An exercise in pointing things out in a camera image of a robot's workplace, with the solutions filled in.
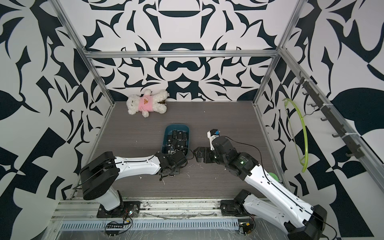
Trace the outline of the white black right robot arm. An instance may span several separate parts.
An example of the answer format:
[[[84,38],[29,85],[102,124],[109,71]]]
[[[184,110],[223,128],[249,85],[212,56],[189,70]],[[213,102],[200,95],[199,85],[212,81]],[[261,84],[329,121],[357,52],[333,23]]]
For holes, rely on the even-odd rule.
[[[295,196],[262,167],[262,163],[245,152],[238,152],[225,137],[211,140],[210,147],[194,150],[198,162],[225,166],[234,176],[257,189],[268,202],[247,190],[233,200],[228,214],[257,216],[273,224],[290,240],[319,240],[326,227],[327,211],[320,205],[312,206]]]

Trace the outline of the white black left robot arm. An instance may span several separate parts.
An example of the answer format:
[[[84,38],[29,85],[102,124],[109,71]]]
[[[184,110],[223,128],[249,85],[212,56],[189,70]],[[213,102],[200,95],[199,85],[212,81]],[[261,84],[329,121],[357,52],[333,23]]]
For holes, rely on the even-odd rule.
[[[112,185],[122,178],[158,175],[162,181],[165,177],[175,176],[188,164],[183,152],[154,155],[140,158],[123,158],[105,152],[80,170],[81,188],[85,201],[97,201],[106,212],[114,214],[123,209],[121,193]]]

